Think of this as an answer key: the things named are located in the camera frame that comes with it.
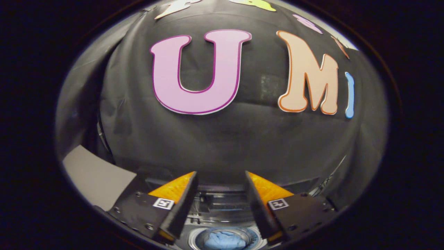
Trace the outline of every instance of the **black background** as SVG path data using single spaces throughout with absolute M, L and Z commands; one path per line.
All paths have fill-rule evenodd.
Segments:
M 443 194 L 438 189 L 438 167 L 443 165 L 442 80 L 435 79 L 442 72 L 442 5 L 401 0 L 310 2 L 380 53 L 397 81 L 404 118 L 374 185 L 323 239 L 307 248 L 442 249 L 437 237 L 442 224 L 437 202 Z M 7 157 L 1 175 L 5 233 L 0 233 L 0 249 L 136 249 L 116 237 L 113 227 L 98 220 L 70 188 L 52 145 L 57 94 L 80 39 L 131 3 L 10 1 L 1 8 L 7 18 L 1 46 L 6 52 L 1 92 L 2 151 Z

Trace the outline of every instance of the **pink letter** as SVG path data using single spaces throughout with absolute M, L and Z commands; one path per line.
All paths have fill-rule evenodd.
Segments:
M 185 89 L 180 83 L 180 55 L 191 42 L 190 36 L 174 36 L 151 47 L 154 55 L 153 85 L 157 100 L 177 113 L 204 115 L 230 104 L 239 87 L 242 43 L 251 34 L 234 29 L 214 30 L 205 34 L 214 43 L 213 82 L 201 91 Z
M 297 20 L 298 20 L 301 24 L 307 26 L 308 28 L 310 28 L 310 29 L 316 31 L 316 32 L 319 33 L 319 34 L 322 34 L 322 31 L 321 31 L 318 27 L 316 27 L 316 25 L 314 25 L 314 23 L 308 21 L 307 19 L 303 18 L 302 16 L 298 16 L 298 15 L 296 15 L 296 14 L 293 14 L 293 16 L 296 17 Z

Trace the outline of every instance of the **colorful letter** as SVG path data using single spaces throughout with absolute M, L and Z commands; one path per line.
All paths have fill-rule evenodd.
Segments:
M 296 17 L 297 20 L 298 20 L 300 23 L 302 23 L 303 25 L 305 25 L 305 26 L 307 26 L 308 28 L 310 28 L 310 29 L 316 31 L 316 32 L 319 33 L 319 34 L 322 34 L 322 31 L 321 31 L 318 27 L 316 27 L 316 25 L 314 25 L 314 23 L 308 21 L 307 19 L 303 18 L 302 16 L 298 16 L 298 15 L 296 15 L 296 14 L 293 14 L 293 16 Z
M 230 0 L 233 3 L 237 4 L 245 4 L 245 5 L 251 5 L 256 6 L 264 10 L 273 11 L 276 10 L 271 7 L 271 5 L 263 0 Z
M 201 0 L 177 0 L 168 5 L 168 8 L 154 19 L 159 19 L 164 16 L 170 15 L 174 12 L 184 10 L 190 6 L 190 4 L 200 2 Z
M 177 113 L 203 115 L 219 111 L 230 104 L 239 87 L 242 43 L 251 34 L 234 29 L 214 30 L 205 34 L 214 43 L 213 82 L 201 91 L 185 89 L 180 83 L 182 48 L 190 36 L 174 36 L 151 47 L 154 55 L 153 85 L 157 100 Z
M 349 82 L 349 104 L 347 106 L 347 109 L 345 110 L 345 116 L 351 119 L 354 115 L 353 106 L 355 102 L 355 80 L 353 79 L 353 76 L 350 75 L 350 73 L 348 72 L 345 72 L 345 77 Z
M 288 89 L 287 93 L 279 97 L 279 107 L 287 112 L 305 110 L 308 104 L 304 96 L 307 80 L 312 110 L 321 104 L 324 114 L 334 115 L 337 111 L 337 62 L 324 54 L 319 67 L 304 40 L 285 31 L 278 31 L 277 35 L 287 43 L 290 61 Z
M 349 55 L 347 54 L 347 52 L 345 52 L 344 47 L 343 47 L 342 44 L 338 41 L 338 39 L 336 39 L 334 36 L 331 36 L 331 37 L 335 40 L 336 44 L 337 44 L 337 45 L 339 46 L 339 48 L 342 50 L 342 52 L 343 52 L 344 55 L 347 57 L 347 59 L 350 60 Z

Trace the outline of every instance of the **letter u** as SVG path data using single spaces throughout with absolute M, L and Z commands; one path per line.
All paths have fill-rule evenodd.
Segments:
M 213 81 L 201 91 L 184 88 L 180 82 L 182 48 L 190 36 L 174 36 L 151 47 L 154 55 L 153 86 L 157 100 L 167 109 L 183 114 L 204 115 L 229 105 L 239 88 L 242 43 L 251 34 L 234 29 L 214 30 L 205 34 L 214 43 Z

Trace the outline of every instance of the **blue cloth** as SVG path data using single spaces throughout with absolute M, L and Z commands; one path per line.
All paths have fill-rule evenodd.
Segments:
M 246 246 L 246 242 L 239 236 L 231 232 L 211 233 L 205 247 L 214 250 L 241 250 Z

